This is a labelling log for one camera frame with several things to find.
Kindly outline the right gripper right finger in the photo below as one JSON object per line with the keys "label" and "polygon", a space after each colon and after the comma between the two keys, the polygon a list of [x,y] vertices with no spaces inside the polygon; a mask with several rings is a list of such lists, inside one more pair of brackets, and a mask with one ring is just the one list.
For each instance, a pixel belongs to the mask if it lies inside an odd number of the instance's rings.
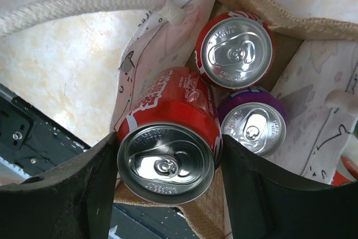
{"label": "right gripper right finger", "polygon": [[357,238],[357,183],[306,179],[223,136],[222,173],[234,238]]}

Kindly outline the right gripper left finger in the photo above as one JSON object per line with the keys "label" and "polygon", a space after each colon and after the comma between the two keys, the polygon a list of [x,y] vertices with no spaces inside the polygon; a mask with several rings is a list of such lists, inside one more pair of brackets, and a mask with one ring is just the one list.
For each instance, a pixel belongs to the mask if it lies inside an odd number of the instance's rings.
{"label": "right gripper left finger", "polygon": [[1,186],[1,238],[108,238],[117,136],[61,165]]}

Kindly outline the purple soda can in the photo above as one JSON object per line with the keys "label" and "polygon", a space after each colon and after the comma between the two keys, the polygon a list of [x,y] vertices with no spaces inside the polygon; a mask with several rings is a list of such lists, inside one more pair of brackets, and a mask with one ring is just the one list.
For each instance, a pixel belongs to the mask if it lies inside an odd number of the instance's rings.
{"label": "purple soda can", "polygon": [[218,116],[223,134],[261,157],[273,155],[285,140],[286,111],[260,86],[229,94],[218,106]]}

